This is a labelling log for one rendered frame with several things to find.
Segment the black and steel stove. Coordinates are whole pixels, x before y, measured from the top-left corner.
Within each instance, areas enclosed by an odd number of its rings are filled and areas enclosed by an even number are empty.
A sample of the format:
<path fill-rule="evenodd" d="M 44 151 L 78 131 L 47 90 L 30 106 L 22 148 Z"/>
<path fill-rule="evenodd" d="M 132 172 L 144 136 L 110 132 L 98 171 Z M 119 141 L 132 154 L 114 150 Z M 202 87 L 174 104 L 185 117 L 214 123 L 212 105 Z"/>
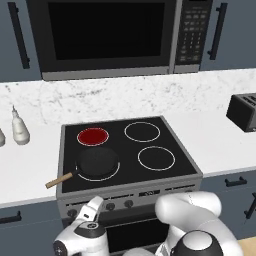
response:
<path fill-rule="evenodd" d="M 78 133 L 91 127 L 105 129 L 108 140 L 98 146 L 80 144 Z M 202 172 L 162 116 L 62 126 L 58 174 L 74 171 L 82 151 L 100 146 L 118 155 L 120 167 L 105 180 L 89 181 L 75 175 L 56 186 L 64 226 L 75 219 L 67 215 L 70 209 L 76 209 L 78 215 L 96 195 L 104 199 L 99 219 L 140 219 L 156 217 L 154 204 L 159 196 L 193 192 L 200 187 Z M 124 206 L 127 200 L 134 203 L 130 209 Z M 111 202 L 115 209 L 107 211 L 106 204 Z"/>

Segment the black oven door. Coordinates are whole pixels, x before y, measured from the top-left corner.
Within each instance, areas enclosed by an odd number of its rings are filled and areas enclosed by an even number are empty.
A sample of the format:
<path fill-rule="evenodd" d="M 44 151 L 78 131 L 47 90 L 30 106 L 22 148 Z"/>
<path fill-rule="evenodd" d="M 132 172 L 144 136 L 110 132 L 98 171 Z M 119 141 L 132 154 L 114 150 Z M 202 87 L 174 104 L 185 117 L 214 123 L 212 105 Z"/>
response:
<path fill-rule="evenodd" d="M 140 219 L 99 219 L 106 228 L 111 256 L 121 256 L 133 248 L 143 248 L 154 253 L 165 241 L 169 226 L 156 217 Z"/>

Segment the black microwave door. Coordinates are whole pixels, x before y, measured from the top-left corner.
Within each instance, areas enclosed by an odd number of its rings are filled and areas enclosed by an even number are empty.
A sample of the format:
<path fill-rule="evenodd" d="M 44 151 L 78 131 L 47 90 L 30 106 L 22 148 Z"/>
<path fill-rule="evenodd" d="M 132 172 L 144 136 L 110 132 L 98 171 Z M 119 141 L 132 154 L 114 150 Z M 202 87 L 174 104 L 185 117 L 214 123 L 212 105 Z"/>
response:
<path fill-rule="evenodd" d="M 40 70 L 169 64 L 178 0 L 26 0 Z"/>

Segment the blue-grey drawer front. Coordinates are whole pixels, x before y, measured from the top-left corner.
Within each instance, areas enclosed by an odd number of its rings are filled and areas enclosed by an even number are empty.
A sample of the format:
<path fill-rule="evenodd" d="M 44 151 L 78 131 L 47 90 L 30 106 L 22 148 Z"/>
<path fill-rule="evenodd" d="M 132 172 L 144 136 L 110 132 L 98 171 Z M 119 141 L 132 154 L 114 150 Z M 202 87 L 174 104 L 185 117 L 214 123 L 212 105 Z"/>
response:
<path fill-rule="evenodd" d="M 18 211 L 21 221 L 0 224 L 0 256 L 55 256 L 53 242 L 63 230 L 57 202 L 0 208 L 0 218 Z"/>
<path fill-rule="evenodd" d="M 213 192 L 221 197 L 225 193 L 241 191 L 256 186 L 256 170 L 204 178 L 201 191 Z"/>

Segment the blue-grey cupboard door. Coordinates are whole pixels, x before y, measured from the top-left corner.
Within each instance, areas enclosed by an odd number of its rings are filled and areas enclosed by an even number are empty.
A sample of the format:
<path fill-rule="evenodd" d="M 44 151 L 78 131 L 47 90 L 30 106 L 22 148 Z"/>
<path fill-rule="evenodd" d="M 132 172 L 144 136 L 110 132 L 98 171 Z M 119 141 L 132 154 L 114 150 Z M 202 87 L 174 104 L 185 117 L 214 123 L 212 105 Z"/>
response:
<path fill-rule="evenodd" d="M 0 82 L 41 80 L 26 0 L 0 0 Z"/>
<path fill-rule="evenodd" d="M 215 60 L 210 60 L 222 3 L 227 3 L 225 21 Z M 202 57 L 201 71 L 256 68 L 256 0 L 213 0 Z"/>

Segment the black and steel microwave oven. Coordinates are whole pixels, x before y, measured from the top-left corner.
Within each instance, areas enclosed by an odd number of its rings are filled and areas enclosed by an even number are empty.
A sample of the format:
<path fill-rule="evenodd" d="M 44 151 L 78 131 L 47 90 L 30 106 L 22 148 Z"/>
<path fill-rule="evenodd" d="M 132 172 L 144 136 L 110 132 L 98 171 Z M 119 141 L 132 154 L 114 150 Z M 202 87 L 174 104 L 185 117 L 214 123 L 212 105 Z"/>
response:
<path fill-rule="evenodd" d="M 26 0 L 45 81 L 194 73 L 213 0 Z"/>

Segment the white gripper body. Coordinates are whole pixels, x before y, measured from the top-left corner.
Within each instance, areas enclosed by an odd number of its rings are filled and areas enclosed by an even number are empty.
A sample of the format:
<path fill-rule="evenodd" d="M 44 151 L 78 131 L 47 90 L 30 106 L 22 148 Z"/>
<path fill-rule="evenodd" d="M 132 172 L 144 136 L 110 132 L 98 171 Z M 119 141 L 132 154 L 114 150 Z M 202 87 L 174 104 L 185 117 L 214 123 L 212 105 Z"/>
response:
<path fill-rule="evenodd" d="M 76 217 L 79 221 L 94 221 L 97 222 L 102 210 L 104 199 L 100 196 L 95 196 L 87 204 L 84 204 Z"/>

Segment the black toaster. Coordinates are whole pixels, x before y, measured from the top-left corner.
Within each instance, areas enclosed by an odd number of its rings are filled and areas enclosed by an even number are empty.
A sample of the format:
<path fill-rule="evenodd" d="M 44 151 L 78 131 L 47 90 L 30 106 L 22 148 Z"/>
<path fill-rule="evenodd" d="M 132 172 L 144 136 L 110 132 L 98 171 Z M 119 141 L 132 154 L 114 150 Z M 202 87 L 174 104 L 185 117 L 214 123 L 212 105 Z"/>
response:
<path fill-rule="evenodd" d="M 256 93 L 232 95 L 226 117 L 244 132 L 256 132 Z"/>

